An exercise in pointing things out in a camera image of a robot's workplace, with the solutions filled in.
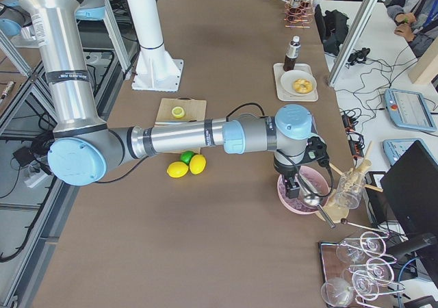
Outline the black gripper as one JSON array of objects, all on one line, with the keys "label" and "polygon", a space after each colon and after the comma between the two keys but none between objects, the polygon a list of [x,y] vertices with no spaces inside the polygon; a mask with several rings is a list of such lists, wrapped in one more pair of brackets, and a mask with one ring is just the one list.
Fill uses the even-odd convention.
[{"label": "black gripper", "polygon": [[308,154],[304,154],[299,162],[282,151],[274,152],[274,169],[285,179],[285,194],[288,199],[298,198],[300,185],[295,176],[302,165],[310,162]]}]

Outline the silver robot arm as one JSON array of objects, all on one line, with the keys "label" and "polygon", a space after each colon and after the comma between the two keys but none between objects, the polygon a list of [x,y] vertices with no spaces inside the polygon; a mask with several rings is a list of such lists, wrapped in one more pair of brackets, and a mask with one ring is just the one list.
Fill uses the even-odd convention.
[{"label": "silver robot arm", "polygon": [[286,105],[275,116],[207,119],[143,129],[110,129],[98,115],[79,36],[79,19],[101,20],[105,0],[18,0],[34,33],[51,91],[57,125],[47,154],[62,181],[83,186],[135,159],[188,149],[223,146],[229,154],[274,153],[287,194],[295,198],[300,166],[328,165],[326,145],[313,130],[313,117],[301,105]]}]

